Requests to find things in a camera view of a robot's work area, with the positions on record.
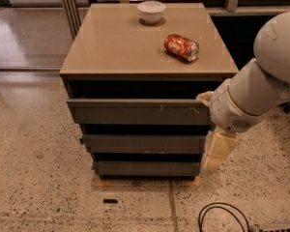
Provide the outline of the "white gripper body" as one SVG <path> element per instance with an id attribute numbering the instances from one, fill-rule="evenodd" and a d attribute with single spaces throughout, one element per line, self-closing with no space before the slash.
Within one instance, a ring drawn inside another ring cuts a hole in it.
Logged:
<path id="1" fill-rule="evenodd" d="M 226 131 L 244 132 L 261 122 L 274 105 L 271 82 L 226 79 L 211 98 L 211 120 Z"/>

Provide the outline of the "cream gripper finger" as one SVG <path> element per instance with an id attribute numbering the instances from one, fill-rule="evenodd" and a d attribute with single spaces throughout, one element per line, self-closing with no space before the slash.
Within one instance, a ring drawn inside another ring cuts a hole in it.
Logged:
<path id="1" fill-rule="evenodd" d="M 210 107 L 211 106 L 211 98 L 213 96 L 213 91 L 207 91 L 204 93 L 200 93 L 196 96 L 196 99 L 199 102 L 202 102 L 204 105 Z"/>
<path id="2" fill-rule="evenodd" d="M 214 173 L 228 158 L 235 148 L 237 134 L 228 131 L 209 131 L 205 139 L 204 154 L 201 161 L 201 171 Z"/>

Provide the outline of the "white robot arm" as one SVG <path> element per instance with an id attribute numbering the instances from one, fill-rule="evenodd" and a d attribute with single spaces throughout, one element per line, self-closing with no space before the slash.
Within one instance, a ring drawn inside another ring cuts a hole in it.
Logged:
<path id="1" fill-rule="evenodd" d="M 200 171 L 212 174 L 228 158 L 237 134 L 250 130 L 274 107 L 290 102 L 290 12 L 259 30 L 254 57 L 214 91 L 196 99 L 210 109 L 215 127 L 206 136 Z"/>

